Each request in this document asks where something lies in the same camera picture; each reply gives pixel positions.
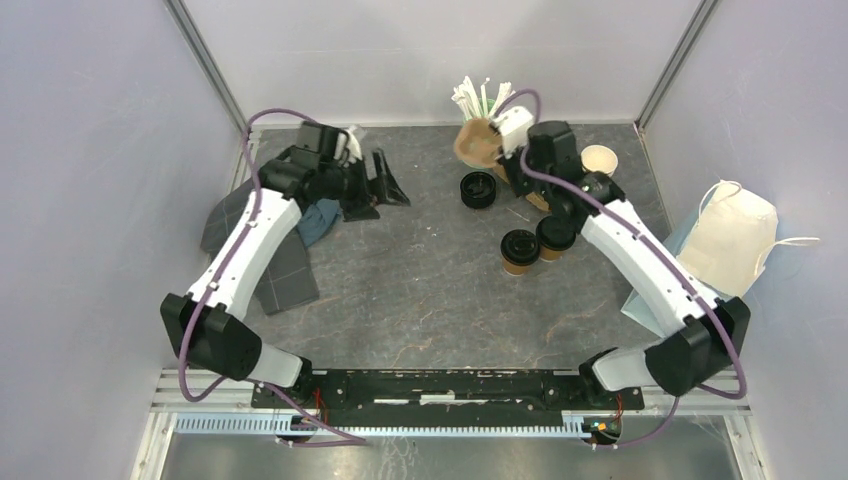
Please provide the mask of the grey checked cloth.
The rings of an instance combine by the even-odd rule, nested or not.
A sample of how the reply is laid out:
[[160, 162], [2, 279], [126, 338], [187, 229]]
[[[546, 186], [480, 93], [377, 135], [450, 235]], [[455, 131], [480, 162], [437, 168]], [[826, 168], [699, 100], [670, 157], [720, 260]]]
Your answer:
[[[210, 211], [200, 250], [214, 258], [235, 229], [253, 187], [243, 182]], [[297, 229], [289, 232], [276, 248], [263, 271], [253, 297], [266, 316], [280, 314], [312, 303], [320, 293], [312, 272], [307, 247]]]

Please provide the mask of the aluminium frame post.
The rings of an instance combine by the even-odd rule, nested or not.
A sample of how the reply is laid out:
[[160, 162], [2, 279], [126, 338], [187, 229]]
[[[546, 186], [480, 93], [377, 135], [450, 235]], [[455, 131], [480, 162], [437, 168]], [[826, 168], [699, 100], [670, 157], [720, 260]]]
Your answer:
[[238, 131], [243, 132], [247, 127], [247, 117], [238, 105], [186, 2], [164, 0], [164, 4], [231, 123]]
[[663, 70], [652, 88], [648, 98], [642, 107], [634, 126], [638, 134], [643, 137], [647, 126], [657, 113], [664, 97], [671, 88], [674, 80], [683, 68], [692, 49], [695, 47], [704, 28], [713, 16], [716, 8], [721, 4], [719, 0], [701, 0], [690, 18], [683, 34], [666, 62]]

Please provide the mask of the light blue paper bag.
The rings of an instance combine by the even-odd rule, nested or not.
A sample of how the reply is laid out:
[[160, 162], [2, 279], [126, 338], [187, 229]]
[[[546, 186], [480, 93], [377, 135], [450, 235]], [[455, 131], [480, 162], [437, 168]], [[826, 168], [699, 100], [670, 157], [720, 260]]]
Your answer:
[[776, 207], [736, 181], [721, 180], [663, 241], [695, 279], [724, 300], [744, 297], [778, 246], [811, 246], [818, 237], [777, 238]]

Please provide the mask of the stack of black lids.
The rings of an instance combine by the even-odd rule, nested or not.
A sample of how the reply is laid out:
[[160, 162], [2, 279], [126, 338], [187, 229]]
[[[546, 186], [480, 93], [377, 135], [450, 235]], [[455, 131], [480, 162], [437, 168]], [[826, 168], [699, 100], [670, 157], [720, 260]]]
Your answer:
[[486, 172], [475, 171], [466, 174], [459, 184], [462, 203], [475, 210], [490, 207], [497, 197], [495, 178]]

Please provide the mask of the blue cloth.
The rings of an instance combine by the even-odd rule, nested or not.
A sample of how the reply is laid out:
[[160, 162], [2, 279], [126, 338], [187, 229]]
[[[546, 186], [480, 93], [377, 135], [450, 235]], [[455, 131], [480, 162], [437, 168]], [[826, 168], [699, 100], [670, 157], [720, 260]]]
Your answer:
[[320, 199], [310, 205], [297, 224], [298, 234], [306, 248], [322, 239], [342, 216], [337, 200]]

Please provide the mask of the right aluminium frame post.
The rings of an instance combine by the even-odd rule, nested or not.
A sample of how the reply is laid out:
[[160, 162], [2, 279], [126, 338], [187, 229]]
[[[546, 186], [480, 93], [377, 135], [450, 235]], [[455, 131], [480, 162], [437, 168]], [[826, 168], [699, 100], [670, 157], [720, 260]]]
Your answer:
[[721, 4], [719, 0], [701, 0], [690, 18], [683, 34], [666, 62], [663, 70], [652, 88], [648, 98], [642, 107], [634, 126], [638, 134], [643, 137], [647, 126], [657, 113], [664, 97], [671, 88], [674, 80], [683, 68], [692, 49], [695, 47], [704, 28], [713, 16], [716, 8]]

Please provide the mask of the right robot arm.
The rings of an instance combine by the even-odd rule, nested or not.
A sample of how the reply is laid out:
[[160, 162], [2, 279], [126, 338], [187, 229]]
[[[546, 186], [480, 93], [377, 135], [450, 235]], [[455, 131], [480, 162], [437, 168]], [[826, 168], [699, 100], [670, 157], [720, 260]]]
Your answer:
[[660, 339], [602, 352], [583, 364], [580, 400], [602, 408], [619, 390], [656, 385], [681, 397], [694, 388], [741, 399], [747, 381], [741, 351], [750, 320], [745, 302], [723, 299], [687, 272], [643, 224], [624, 191], [601, 172], [587, 172], [565, 121], [496, 120], [499, 161], [520, 192], [539, 193], [553, 216], [597, 248], [641, 296]]

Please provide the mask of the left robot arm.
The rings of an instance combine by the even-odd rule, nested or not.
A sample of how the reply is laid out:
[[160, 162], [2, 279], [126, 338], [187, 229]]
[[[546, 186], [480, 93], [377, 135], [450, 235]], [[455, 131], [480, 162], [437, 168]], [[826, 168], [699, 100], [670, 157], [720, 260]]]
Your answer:
[[314, 394], [310, 362], [265, 343], [243, 318], [262, 273], [318, 200], [339, 202], [347, 221], [379, 218], [380, 205], [410, 205], [382, 150], [366, 165], [347, 129], [301, 122], [294, 143], [261, 167], [233, 231], [208, 269], [182, 295], [167, 295], [160, 315], [182, 367], [197, 366], [231, 380], [276, 385], [290, 407]]

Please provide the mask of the left aluminium frame post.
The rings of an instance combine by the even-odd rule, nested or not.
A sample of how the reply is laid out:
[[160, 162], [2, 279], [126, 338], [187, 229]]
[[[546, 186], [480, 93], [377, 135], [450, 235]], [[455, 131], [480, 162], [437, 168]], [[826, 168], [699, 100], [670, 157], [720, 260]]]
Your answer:
[[247, 127], [247, 117], [238, 105], [186, 2], [164, 0], [164, 4], [231, 123], [238, 131], [243, 132]]

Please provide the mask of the stack of paper cups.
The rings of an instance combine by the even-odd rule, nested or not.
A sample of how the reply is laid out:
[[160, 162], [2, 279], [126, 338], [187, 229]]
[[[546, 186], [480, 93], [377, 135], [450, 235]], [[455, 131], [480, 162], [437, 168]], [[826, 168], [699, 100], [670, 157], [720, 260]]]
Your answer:
[[618, 165], [617, 154], [604, 145], [586, 146], [580, 153], [582, 168], [585, 172], [598, 172], [612, 176]]

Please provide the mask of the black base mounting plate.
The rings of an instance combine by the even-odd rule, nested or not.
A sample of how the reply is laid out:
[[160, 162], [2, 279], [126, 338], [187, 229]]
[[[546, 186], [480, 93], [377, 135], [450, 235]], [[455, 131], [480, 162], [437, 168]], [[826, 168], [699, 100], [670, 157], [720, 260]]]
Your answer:
[[645, 407], [640, 388], [607, 392], [576, 370], [328, 369], [286, 393], [338, 428], [559, 426], [566, 411]]

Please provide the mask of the cardboard cup carrier tray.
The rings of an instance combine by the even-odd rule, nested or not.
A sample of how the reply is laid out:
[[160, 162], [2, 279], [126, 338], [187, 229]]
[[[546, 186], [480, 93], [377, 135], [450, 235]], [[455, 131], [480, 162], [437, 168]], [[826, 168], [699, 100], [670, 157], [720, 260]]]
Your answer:
[[[490, 124], [492, 120], [478, 118], [467, 121], [454, 140], [453, 150], [456, 157], [469, 167], [491, 170], [509, 186], [505, 172], [500, 166], [502, 140]], [[525, 199], [542, 212], [550, 211], [547, 201], [539, 193], [518, 198]]]

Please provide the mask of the green straw holder cup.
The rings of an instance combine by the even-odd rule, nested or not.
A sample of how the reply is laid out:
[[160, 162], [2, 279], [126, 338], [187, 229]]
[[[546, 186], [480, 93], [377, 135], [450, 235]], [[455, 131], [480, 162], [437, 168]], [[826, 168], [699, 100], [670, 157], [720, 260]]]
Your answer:
[[488, 98], [486, 101], [480, 101], [480, 113], [485, 113], [488, 119], [494, 119], [499, 108], [500, 103], [496, 99]]

